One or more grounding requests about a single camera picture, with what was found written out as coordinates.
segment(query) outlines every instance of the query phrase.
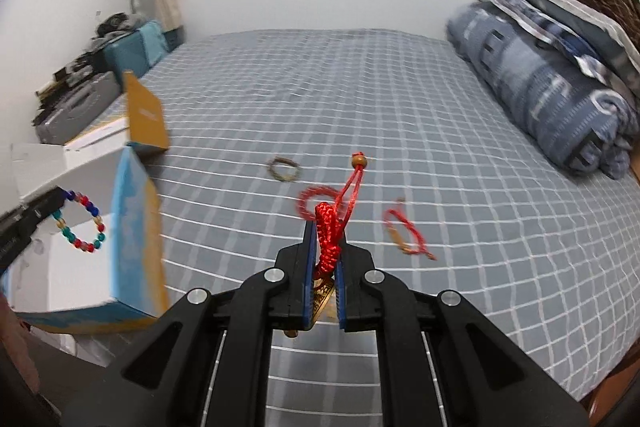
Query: teal cloth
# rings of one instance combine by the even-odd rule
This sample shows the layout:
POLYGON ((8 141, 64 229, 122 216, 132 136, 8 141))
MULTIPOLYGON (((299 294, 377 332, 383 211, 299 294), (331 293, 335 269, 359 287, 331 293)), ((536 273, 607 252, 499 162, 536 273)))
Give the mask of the teal cloth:
POLYGON ((169 51, 162 26, 158 21, 150 21, 142 25, 138 31, 142 35, 146 61, 149 63, 149 67, 153 68, 169 51))

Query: red beaded bracelet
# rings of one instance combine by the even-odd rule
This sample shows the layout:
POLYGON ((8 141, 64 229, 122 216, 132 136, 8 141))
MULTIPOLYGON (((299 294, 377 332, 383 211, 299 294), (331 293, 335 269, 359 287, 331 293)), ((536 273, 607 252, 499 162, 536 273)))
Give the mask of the red beaded bracelet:
POLYGON ((66 225, 65 220, 62 219, 62 211, 56 210, 51 214, 51 216, 58 223, 60 232, 62 232, 62 235, 64 235, 68 239, 68 241, 72 245, 74 245, 74 247, 79 248, 79 250, 87 252, 98 250, 102 245, 102 242, 106 239, 106 236, 104 235, 104 223, 102 222, 102 218, 100 217, 100 210, 98 210, 98 208, 89 200, 89 198, 83 196, 80 192, 76 193, 70 190, 66 193, 66 199, 69 201, 76 201, 84 206, 87 212, 89 212, 94 218, 95 226, 98 229, 98 235, 92 243, 86 243, 78 239, 76 237, 76 234, 71 232, 71 229, 66 225))

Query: metal screw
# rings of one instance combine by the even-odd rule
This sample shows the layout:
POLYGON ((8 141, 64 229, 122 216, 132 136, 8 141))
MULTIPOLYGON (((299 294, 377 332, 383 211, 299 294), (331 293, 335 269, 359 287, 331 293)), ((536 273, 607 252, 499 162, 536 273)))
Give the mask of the metal screw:
POLYGON ((264 278, 269 282, 279 282, 284 279, 284 272, 280 268, 270 268, 264 273, 264 278))
POLYGON ((442 295, 440 296, 440 300, 447 306, 457 306, 458 304, 460 304, 460 301, 462 301, 462 297, 460 297, 460 294, 458 292, 447 290, 446 292, 442 293, 442 295))
POLYGON ((369 270, 364 274, 364 280, 370 282, 371 284, 379 284, 385 280, 385 274, 383 274, 380 270, 369 270))
POLYGON ((191 304, 202 304, 207 300, 207 291, 202 288, 195 288, 187 293, 187 300, 191 304))

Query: bed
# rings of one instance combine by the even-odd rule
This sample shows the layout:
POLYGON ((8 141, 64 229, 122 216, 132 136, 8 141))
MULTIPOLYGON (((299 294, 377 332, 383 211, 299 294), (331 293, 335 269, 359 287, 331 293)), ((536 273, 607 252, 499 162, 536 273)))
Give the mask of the bed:
MULTIPOLYGON (((161 195, 173 301, 220 292, 298 242, 295 203, 369 158, 350 243, 410 287, 454 288, 580 399, 638 337, 640 187, 566 176, 509 120, 445 41, 388 30, 256 31, 185 44, 143 77, 172 146, 146 163, 161 195), (266 164, 286 156, 302 177, 266 164), (383 211, 398 198, 437 261, 402 254, 383 211)), ((102 118, 120 111, 116 102, 102 118)), ((107 363, 133 333, 78 339, 107 363)), ((380 425, 375 337, 329 315, 274 332, 268 425, 380 425)))

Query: gold bead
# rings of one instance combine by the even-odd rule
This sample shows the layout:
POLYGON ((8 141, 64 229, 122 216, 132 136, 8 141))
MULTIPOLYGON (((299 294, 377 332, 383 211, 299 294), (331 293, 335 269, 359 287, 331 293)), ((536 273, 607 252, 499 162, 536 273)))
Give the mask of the gold bead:
POLYGON ((362 154, 356 154, 351 157, 351 167, 356 168, 362 165, 364 169, 367 166, 367 159, 362 154))

